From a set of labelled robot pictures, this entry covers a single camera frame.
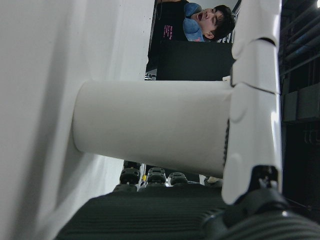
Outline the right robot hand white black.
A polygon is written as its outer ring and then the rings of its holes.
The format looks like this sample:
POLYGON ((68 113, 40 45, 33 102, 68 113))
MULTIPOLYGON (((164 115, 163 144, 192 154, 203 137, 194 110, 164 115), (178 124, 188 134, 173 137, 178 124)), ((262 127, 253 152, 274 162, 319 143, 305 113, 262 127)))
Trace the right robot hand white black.
POLYGON ((224 81, 89 81, 73 114, 76 147, 222 178, 221 188, 150 173, 90 199, 59 240, 317 240, 281 194, 278 50, 282 3, 244 0, 224 81))

